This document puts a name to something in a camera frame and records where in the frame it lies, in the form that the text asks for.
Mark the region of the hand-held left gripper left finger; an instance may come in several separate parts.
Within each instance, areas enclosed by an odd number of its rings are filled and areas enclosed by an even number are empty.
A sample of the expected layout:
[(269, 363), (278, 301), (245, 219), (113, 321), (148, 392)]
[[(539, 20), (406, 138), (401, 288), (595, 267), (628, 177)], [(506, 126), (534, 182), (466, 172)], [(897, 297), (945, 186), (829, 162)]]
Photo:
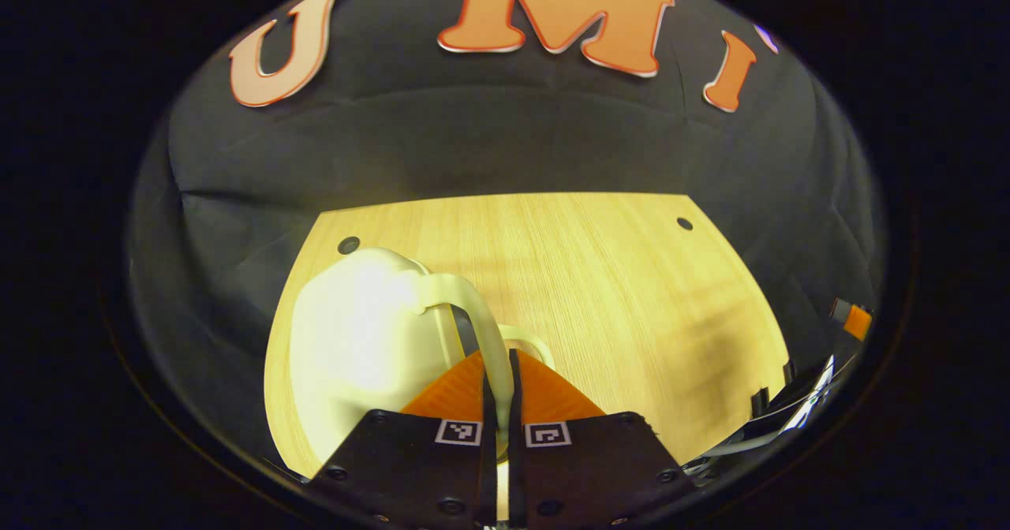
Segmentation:
[(308, 493), (378, 528), (491, 525), (497, 428), (482, 354), (472, 353), (404, 410), (365, 412)]

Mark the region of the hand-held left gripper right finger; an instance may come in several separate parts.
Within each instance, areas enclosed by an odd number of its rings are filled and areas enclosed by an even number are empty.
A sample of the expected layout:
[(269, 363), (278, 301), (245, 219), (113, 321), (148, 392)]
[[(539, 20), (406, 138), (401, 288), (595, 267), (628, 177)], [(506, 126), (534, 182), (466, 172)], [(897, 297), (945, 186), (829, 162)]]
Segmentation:
[(510, 364), (510, 527), (641, 529), (696, 493), (638, 412), (600, 412), (559, 373), (518, 350)]

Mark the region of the cream suitcase with handles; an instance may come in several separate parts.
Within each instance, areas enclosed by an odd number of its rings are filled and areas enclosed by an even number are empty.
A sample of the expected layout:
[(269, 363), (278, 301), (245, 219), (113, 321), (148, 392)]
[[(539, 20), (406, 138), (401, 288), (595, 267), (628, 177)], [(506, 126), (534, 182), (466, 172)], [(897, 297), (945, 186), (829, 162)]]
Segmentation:
[(386, 248), (365, 248), (311, 278), (290, 324), (290, 380), (314, 458), (338, 450), (368, 411), (407, 412), (429, 387), (444, 385), (466, 360), (470, 379), (510, 400), (512, 341), (553, 368), (544, 341), (497, 321), (468, 278), (436, 274)]

